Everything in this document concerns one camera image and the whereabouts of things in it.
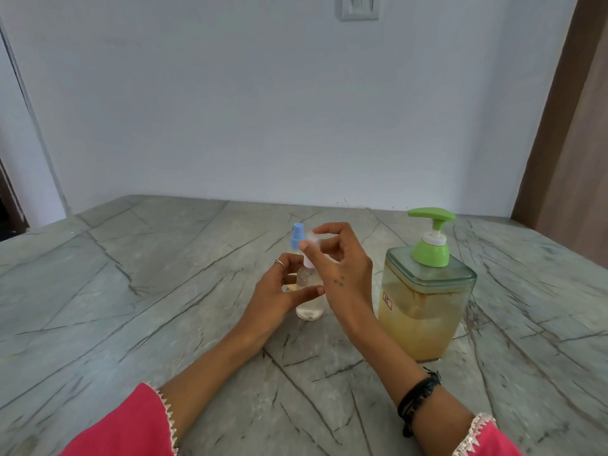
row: lace trim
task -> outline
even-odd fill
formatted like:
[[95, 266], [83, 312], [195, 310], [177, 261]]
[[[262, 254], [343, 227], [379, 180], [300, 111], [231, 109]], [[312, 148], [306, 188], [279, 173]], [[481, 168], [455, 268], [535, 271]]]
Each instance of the lace trim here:
[[469, 433], [465, 437], [463, 441], [460, 442], [458, 448], [454, 450], [452, 456], [467, 456], [469, 453], [474, 453], [475, 448], [473, 445], [479, 446], [479, 442], [477, 441], [477, 437], [482, 433], [483, 426], [487, 423], [493, 422], [496, 425], [496, 421], [490, 415], [479, 413], [471, 422], [471, 427], [469, 428]]
[[173, 451], [173, 456], [178, 456], [178, 447], [175, 446], [175, 427], [173, 427], [173, 424], [175, 423], [175, 421], [173, 421], [171, 419], [171, 415], [173, 414], [171, 411], [169, 411], [169, 408], [171, 407], [171, 405], [167, 404], [167, 399], [163, 397], [162, 393], [160, 390], [158, 390], [156, 387], [152, 387], [150, 384], [148, 383], [144, 383], [145, 385], [147, 385], [150, 389], [154, 390], [156, 392], [156, 395], [158, 395], [158, 398], [161, 399], [162, 404], [165, 406], [165, 413], [167, 414], [167, 421], [169, 423], [169, 430], [171, 431], [171, 450]]

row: label sticker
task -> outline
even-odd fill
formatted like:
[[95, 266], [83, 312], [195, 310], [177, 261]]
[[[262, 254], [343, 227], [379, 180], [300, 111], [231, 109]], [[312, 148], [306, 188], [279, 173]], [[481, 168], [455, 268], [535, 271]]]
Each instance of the label sticker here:
[[382, 293], [382, 299], [384, 302], [386, 302], [386, 305], [389, 306], [389, 309], [393, 310], [393, 302], [390, 300], [390, 298], [386, 295], [384, 291]]

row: light switch panel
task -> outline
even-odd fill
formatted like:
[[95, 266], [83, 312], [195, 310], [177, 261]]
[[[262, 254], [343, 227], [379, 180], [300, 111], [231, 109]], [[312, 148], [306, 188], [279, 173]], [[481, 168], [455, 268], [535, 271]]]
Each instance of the light switch panel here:
[[376, 21], [380, 18], [380, 0], [342, 0], [343, 21]]

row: ring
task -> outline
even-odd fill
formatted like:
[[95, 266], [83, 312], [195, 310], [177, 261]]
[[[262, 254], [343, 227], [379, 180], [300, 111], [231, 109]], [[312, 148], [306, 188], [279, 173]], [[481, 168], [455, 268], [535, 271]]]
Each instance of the ring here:
[[287, 270], [287, 268], [285, 267], [285, 264], [283, 264], [283, 263], [282, 263], [280, 260], [275, 259], [275, 260], [274, 260], [274, 262], [275, 262], [276, 264], [281, 264], [281, 265], [283, 266], [283, 270]]

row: green pump head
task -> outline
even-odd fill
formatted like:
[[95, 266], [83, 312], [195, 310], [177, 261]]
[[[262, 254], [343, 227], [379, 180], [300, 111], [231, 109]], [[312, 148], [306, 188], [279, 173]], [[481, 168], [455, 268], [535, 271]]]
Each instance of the green pump head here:
[[441, 233], [447, 221], [454, 221], [456, 215], [443, 208], [416, 208], [407, 214], [413, 218], [433, 220], [433, 230], [425, 232], [412, 253], [412, 259], [429, 267], [445, 267], [450, 262], [447, 238]]

